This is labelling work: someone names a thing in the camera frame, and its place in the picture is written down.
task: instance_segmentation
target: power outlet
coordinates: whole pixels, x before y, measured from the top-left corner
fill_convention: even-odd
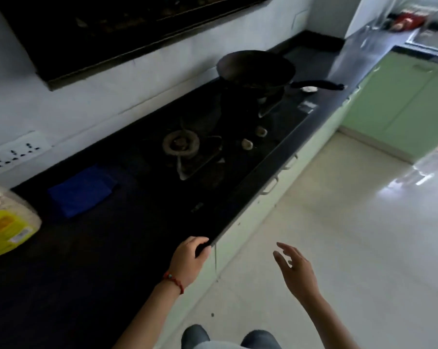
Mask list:
[[[30,132],[0,146],[0,174],[51,149],[38,131]]]

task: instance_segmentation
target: burner cap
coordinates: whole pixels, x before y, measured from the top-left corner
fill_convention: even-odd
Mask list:
[[[164,137],[162,148],[168,155],[193,158],[199,149],[199,138],[189,130],[179,130]]]

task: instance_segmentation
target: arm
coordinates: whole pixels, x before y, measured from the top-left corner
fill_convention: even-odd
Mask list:
[[[337,314],[320,294],[309,261],[295,247],[280,242],[277,246],[284,250],[284,255],[291,258],[288,263],[292,267],[279,252],[274,251],[274,258],[279,264],[285,283],[308,313],[324,348],[360,349]]]
[[[211,246],[208,246],[195,258],[196,248],[208,240],[206,237],[190,236],[177,247],[172,256],[169,273],[185,288],[196,279],[211,253]],[[113,349],[152,349],[161,334],[169,311],[179,296],[180,288],[172,281],[164,280],[156,285]]]

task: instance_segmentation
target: pants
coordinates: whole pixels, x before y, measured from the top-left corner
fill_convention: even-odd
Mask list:
[[[182,349],[193,349],[204,341],[210,341],[208,333],[199,324],[194,324],[182,335]],[[240,345],[249,349],[282,349],[274,336],[262,329],[248,333]]]

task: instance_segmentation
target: black handle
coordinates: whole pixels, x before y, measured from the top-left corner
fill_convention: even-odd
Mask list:
[[[336,84],[322,79],[316,79],[309,81],[292,82],[290,83],[290,87],[292,88],[318,87],[322,89],[329,89],[331,91],[343,91],[344,89],[346,89],[347,86],[345,86],[344,84]]]

